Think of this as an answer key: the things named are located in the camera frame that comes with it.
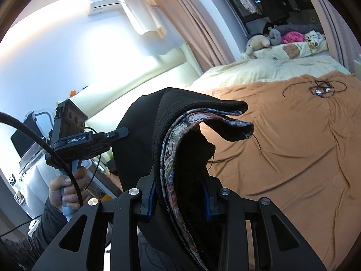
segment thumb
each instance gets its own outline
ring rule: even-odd
[[[60,175],[54,178],[49,185],[49,189],[52,192],[60,190],[62,187],[71,185],[72,181],[68,176]]]

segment pink cloth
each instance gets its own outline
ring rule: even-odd
[[[287,32],[284,36],[281,38],[282,44],[288,44],[289,42],[303,42],[305,40],[305,36],[302,33],[299,33],[297,31],[290,31]]]

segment pink curtain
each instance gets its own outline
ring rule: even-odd
[[[328,0],[311,0],[326,35],[331,56],[350,72],[361,46],[340,13]]]
[[[234,61],[221,32],[199,0],[154,0],[188,43],[203,71]]]

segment triangular cutout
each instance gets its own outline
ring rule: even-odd
[[[271,216],[279,250],[285,252],[299,247],[299,242],[277,215]]]
[[[87,216],[80,216],[79,219],[74,223],[74,225],[69,229],[63,239],[60,241],[59,247],[72,252],[79,251],[86,222]]]

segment black monitor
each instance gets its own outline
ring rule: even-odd
[[[27,119],[24,121],[24,124],[35,132],[38,136],[43,137],[39,127],[37,126],[37,120],[34,113],[31,113]],[[21,131],[17,130],[11,136],[11,141],[18,152],[20,158],[30,149],[30,147],[35,143],[30,137]]]

